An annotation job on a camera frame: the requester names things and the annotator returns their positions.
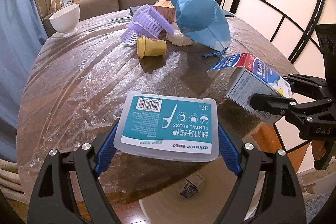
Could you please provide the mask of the purple white medicine box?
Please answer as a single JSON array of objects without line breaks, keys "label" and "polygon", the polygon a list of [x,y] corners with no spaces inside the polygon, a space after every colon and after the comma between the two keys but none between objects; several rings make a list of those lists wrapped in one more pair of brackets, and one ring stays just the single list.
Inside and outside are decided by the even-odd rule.
[{"label": "purple white medicine box", "polygon": [[205,181],[205,177],[195,172],[175,184],[175,190],[185,199],[196,195]]}]

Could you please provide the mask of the blue curtain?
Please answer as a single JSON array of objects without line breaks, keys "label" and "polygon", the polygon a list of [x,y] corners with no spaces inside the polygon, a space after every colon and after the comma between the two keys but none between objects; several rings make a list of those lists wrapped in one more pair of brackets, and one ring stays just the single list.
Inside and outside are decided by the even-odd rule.
[{"label": "blue curtain", "polygon": [[46,39],[34,0],[1,0],[1,159],[17,160],[23,89]]}]

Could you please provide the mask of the brown sofa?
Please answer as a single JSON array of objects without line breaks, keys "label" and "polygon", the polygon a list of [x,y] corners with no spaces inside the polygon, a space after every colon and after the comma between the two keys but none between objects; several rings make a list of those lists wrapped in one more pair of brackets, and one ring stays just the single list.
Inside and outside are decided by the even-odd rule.
[{"label": "brown sofa", "polygon": [[110,12],[127,10],[130,7],[153,5],[157,1],[159,0],[80,0],[76,3],[80,6],[80,20],[83,21]]}]

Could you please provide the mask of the black tablet case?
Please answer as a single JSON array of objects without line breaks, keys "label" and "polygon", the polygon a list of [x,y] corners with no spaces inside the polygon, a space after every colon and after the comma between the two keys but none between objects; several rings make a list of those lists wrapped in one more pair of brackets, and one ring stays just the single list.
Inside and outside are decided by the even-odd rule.
[{"label": "black tablet case", "polygon": [[235,16],[233,13],[230,13],[229,11],[226,11],[224,9],[222,9],[222,11],[226,18],[233,18]]}]

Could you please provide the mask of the blue drawstring bag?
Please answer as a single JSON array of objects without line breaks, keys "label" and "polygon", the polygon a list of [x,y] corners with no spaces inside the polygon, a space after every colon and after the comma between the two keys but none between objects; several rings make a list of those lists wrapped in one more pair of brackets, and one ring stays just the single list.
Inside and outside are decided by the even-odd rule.
[{"label": "blue drawstring bag", "polygon": [[193,42],[224,52],[230,46],[230,28],[223,10],[215,0],[170,0],[176,23]]}]

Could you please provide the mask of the shoji screen divider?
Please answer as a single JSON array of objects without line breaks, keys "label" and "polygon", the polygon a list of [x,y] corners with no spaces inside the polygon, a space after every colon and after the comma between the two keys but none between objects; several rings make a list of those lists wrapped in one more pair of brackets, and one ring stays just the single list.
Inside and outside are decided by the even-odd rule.
[{"label": "shoji screen divider", "polygon": [[325,77],[315,26],[335,22],[335,0],[222,0],[265,36],[302,75]]}]

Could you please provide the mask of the dental floss plastic box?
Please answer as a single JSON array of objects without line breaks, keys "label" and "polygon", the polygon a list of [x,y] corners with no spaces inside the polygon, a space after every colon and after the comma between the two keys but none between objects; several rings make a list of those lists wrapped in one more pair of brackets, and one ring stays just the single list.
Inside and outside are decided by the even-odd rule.
[{"label": "dental floss plastic box", "polygon": [[113,144],[152,159],[214,161],[219,156],[217,102],[129,92]]}]

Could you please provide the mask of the beige crumpled lump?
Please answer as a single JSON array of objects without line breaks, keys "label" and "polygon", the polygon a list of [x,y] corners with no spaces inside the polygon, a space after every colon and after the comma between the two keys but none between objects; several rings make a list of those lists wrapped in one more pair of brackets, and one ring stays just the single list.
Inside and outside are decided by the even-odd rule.
[{"label": "beige crumpled lump", "polygon": [[175,46],[184,47],[193,45],[193,40],[185,36],[180,30],[174,30],[174,33],[171,35],[166,34],[166,39]]}]

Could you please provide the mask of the yellow plastic cup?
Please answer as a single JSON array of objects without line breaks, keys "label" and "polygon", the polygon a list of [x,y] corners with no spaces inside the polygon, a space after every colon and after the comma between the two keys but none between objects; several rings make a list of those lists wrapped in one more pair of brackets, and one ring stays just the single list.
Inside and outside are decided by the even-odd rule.
[{"label": "yellow plastic cup", "polygon": [[144,35],[137,39],[137,56],[140,59],[151,56],[163,56],[167,51],[164,40],[147,38]]}]

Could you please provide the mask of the red blue medicine box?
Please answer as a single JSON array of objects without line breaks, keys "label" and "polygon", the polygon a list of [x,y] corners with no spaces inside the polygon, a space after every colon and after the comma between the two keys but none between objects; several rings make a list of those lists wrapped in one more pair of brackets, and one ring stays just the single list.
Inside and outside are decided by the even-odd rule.
[{"label": "red blue medicine box", "polygon": [[265,94],[292,98],[291,87],[274,69],[251,53],[239,53],[220,59],[210,70],[213,78],[222,69],[233,68],[227,88],[227,97],[243,107],[262,122],[273,125],[281,119],[280,115],[255,110],[249,104],[253,94]]}]

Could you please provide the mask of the gold cardboard box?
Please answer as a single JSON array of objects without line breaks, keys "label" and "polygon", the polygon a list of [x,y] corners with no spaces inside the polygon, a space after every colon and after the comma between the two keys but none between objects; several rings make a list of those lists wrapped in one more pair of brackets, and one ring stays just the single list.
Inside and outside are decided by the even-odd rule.
[{"label": "gold cardboard box", "polygon": [[171,1],[159,0],[153,6],[169,23],[173,23],[175,20],[175,7]]}]

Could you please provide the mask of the blue smartphone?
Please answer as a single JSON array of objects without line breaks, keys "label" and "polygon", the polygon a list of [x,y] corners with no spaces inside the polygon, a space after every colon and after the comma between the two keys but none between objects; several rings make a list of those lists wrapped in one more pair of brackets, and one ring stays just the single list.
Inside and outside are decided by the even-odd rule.
[{"label": "blue smartphone", "polygon": [[135,13],[138,9],[139,9],[139,6],[131,7],[131,8],[130,8],[130,14],[131,14],[131,16],[133,16],[134,13]]}]

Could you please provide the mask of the white ceramic bowl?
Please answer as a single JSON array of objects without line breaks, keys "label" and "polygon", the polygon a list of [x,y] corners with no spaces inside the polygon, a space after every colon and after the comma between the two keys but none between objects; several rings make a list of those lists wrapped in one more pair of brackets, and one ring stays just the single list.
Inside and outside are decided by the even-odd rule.
[{"label": "white ceramic bowl", "polygon": [[66,6],[50,17],[52,27],[56,32],[62,34],[64,38],[70,37],[77,32],[76,26],[79,20],[79,4]]}]

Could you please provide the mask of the photo card leftmost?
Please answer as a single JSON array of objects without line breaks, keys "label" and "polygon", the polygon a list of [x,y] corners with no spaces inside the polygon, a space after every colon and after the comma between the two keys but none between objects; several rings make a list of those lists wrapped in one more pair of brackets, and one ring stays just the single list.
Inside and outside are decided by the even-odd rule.
[{"label": "photo card leftmost", "polygon": [[60,0],[60,8],[72,5],[73,2],[74,0]]}]

